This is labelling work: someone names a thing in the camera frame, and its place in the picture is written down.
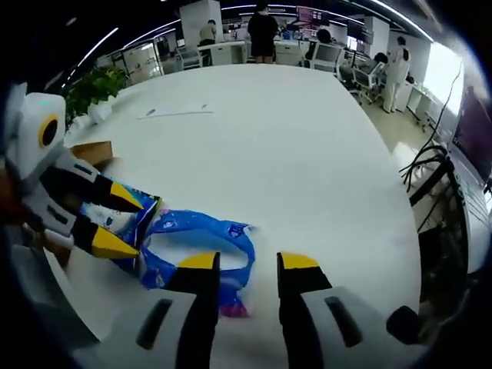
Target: pillar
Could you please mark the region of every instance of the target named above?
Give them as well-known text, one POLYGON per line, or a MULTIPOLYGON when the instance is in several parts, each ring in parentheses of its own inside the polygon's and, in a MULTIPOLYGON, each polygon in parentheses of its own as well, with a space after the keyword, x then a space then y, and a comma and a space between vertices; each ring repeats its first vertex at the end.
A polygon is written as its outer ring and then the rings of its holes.
POLYGON ((217 23, 216 42, 224 41, 222 28, 221 4, 216 0, 200 0, 179 8, 181 27, 187 46, 197 46, 200 43, 200 30, 210 19, 217 23))
POLYGON ((387 54, 387 44, 390 38, 390 25, 376 17, 365 17, 364 24, 374 33, 372 45, 365 45, 365 52, 373 58, 378 52, 387 54))

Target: office chair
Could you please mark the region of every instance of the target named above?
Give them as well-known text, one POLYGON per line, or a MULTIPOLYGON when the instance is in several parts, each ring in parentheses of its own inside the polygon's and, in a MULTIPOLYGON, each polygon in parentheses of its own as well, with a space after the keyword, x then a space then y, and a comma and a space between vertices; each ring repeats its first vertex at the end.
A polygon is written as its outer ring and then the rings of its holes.
POLYGON ((313 59, 310 63, 311 69, 337 74, 337 64, 340 63, 342 51, 343 49, 340 46, 318 42, 314 48, 313 59))
POLYGON ((177 48, 176 54, 183 71, 203 67, 203 55, 200 54, 197 48, 188 46, 177 48))
POLYGON ((383 62, 373 61, 366 67, 354 67, 354 81, 361 88, 356 100, 361 104, 366 99, 370 104, 375 102, 380 96, 378 79, 384 70, 383 62))

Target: blue plastic bag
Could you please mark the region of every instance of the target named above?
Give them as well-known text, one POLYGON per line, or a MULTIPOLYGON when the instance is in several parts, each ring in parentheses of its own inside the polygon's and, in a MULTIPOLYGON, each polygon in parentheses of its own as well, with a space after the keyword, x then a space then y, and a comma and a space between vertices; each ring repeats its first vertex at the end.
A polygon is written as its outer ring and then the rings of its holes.
MULTIPOLYGON (((142 209, 140 211, 136 213, 121 213, 101 205, 84 203, 80 212, 138 250, 143 242, 145 231, 159 209, 161 198, 136 190, 126 184, 121 185, 141 204, 142 209)), ((113 260, 113 262, 129 273, 134 273, 136 268, 135 259, 117 259, 113 260)))
POLYGON ((246 317, 248 311, 239 297, 239 291, 249 281, 251 267, 254 263, 254 246, 244 233, 248 224, 234 221, 219 221, 196 211, 163 210, 148 229, 141 247, 142 268, 141 282, 146 288, 163 288, 169 281, 177 266, 158 256, 156 250, 165 248, 155 235, 166 234, 176 241, 180 239, 197 248, 213 251, 228 251, 237 248, 248 261, 242 268, 222 269, 220 273, 219 308, 224 316, 246 317))

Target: person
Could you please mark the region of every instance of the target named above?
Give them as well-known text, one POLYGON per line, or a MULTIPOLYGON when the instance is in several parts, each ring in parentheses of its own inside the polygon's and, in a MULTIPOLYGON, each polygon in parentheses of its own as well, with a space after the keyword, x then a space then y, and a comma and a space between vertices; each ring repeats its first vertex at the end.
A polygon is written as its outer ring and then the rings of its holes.
POLYGON ((377 63, 384 63, 387 64, 388 58, 387 55, 384 54, 383 52, 378 52, 376 56, 374 56, 374 61, 377 63))
POLYGON ((397 43, 397 49, 389 54, 389 65, 386 70, 383 110, 387 113, 393 113, 396 110, 398 91, 410 70, 411 57, 406 48, 407 41, 400 36, 397 43))
MULTIPOLYGON (((198 46, 213 45, 215 43, 215 36, 217 34, 217 28, 215 20, 211 19, 200 30, 200 43, 198 46)), ((212 53, 210 49, 203 50, 201 52, 203 56, 203 66, 209 67, 212 65, 212 53)))
POLYGON ((198 44, 198 46, 213 45, 215 43, 216 34, 216 23, 215 20, 211 19, 200 30, 200 44, 198 44))
POLYGON ((256 12, 248 23, 251 36, 251 56, 257 63, 272 64, 274 60, 274 37, 278 32, 275 18, 268 14, 267 2, 259 2, 256 12))
POLYGON ((314 56, 314 50, 316 49, 316 44, 320 42, 321 44, 329 44, 331 42, 331 33, 327 29, 320 29, 316 33, 317 37, 317 42, 316 41, 311 41, 309 42, 309 49, 307 50, 306 55, 304 56, 304 67, 309 68, 309 63, 310 60, 313 59, 314 56))

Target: person in black shirt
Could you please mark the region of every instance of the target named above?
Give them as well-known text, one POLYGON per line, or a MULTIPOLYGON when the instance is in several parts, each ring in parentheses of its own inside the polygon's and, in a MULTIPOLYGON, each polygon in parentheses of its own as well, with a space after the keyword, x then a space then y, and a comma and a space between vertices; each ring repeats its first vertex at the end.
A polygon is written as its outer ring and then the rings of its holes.
POLYGON ((274 37, 278 32, 275 18, 268 15, 267 2, 259 2, 256 12, 248 23, 248 32, 251 36, 251 55, 257 63, 273 63, 274 37))

